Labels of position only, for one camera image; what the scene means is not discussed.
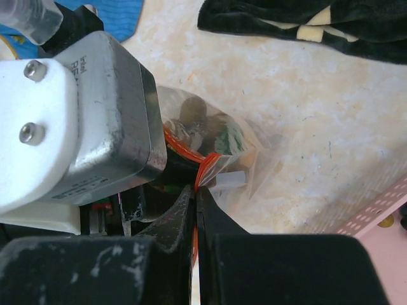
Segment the brown longan bunch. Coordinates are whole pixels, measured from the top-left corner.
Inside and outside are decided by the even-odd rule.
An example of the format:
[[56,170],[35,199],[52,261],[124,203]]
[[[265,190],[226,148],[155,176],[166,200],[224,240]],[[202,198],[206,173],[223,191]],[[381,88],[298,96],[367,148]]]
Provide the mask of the brown longan bunch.
[[164,125],[177,140],[203,156],[209,153],[232,156],[248,150],[240,125],[197,96],[188,97],[179,114]]

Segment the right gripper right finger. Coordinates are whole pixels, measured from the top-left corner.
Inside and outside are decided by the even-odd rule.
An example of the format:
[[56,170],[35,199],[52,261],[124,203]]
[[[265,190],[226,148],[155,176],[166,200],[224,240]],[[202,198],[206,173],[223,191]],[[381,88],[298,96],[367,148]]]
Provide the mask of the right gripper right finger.
[[202,304],[387,304],[369,254],[340,234],[251,234],[197,191]]

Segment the clear zip top bag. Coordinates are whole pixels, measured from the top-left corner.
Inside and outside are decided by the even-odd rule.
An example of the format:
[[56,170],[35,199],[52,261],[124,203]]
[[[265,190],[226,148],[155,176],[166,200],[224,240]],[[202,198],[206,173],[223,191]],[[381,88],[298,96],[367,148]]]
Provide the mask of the clear zip top bag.
[[287,139],[190,92],[158,86],[157,93],[167,166],[154,187],[177,194],[186,184],[205,186],[229,214],[246,206],[275,173]]

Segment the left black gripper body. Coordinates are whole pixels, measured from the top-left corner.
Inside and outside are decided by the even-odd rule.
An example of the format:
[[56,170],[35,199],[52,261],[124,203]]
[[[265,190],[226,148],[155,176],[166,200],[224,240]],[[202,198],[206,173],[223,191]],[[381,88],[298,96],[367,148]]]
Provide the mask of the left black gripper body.
[[1,215],[1,237],[133,235],[162,216],[197,175],[197,163],[168,149],[167,165],[154,181],[86,204],[32,203]]

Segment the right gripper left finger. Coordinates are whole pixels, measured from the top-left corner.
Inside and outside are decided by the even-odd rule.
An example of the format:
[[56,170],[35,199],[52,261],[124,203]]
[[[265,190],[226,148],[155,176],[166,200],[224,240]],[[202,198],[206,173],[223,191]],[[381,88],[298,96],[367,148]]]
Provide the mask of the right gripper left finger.
[[31,236],[1,250],[2,304],[189,304],[194,191],[135,236]]

